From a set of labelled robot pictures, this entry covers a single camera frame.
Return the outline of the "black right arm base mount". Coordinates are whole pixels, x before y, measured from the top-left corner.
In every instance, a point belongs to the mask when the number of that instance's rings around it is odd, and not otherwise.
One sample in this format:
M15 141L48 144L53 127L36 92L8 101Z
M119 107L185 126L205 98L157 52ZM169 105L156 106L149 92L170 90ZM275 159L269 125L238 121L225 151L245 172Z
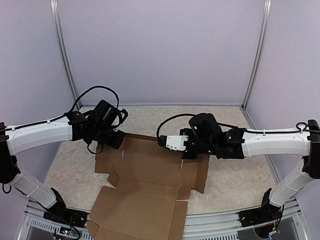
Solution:
M269 188L263 195L261 206L249 210L242 210L238 213L239 220L242 227L248 227L258 225L282 217L282 207L274 206L270 203L270 192Z

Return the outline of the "brown cardboard box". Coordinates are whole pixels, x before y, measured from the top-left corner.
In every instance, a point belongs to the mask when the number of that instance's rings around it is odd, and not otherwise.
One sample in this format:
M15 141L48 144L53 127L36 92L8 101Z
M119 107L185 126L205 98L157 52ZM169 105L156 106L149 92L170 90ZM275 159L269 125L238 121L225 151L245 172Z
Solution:
M208 155L183 160L156 138L127 134L119 149L97 148L95 172L107 174L87 222L96 240L181 240L191 192L205 191Z

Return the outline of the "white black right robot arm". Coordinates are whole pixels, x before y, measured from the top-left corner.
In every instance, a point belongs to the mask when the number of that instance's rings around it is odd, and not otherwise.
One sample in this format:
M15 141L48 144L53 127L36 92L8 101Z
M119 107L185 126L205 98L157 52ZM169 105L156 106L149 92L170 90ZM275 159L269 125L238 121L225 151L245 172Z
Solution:
M256 218L266 222L287 199L320 178L320 126L316 120L299 122L295 128L252 130L231 128L223 132L212 114L201 113L190 121L190 135L175 137L173 149L218 159L243 159L259 155L298 155L298 165L274 188L265 193Z

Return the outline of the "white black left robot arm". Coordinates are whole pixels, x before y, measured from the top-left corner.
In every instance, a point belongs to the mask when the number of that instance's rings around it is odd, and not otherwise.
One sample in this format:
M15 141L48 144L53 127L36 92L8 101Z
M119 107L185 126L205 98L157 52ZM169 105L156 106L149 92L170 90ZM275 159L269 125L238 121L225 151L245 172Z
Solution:
M70 211L53 188L44 186L36 177L18 167L17 155L30 149L58 142L96 142L101 147L119 149L125 133L117 128L128 112L101 100L93 110L69 111L53 119L5 126L0 124L0 183L15 188L48 209L57 221L70 218Z

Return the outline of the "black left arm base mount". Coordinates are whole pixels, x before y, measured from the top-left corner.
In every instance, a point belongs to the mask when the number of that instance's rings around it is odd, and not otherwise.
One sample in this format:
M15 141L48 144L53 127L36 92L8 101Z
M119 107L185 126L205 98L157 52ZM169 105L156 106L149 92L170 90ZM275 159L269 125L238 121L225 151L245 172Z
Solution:
M55 216L50 212L45 212L43 218L66 225L71 225L74 227L84 228L87 222L88 213L81 210L69 209L67 208L62 216Z

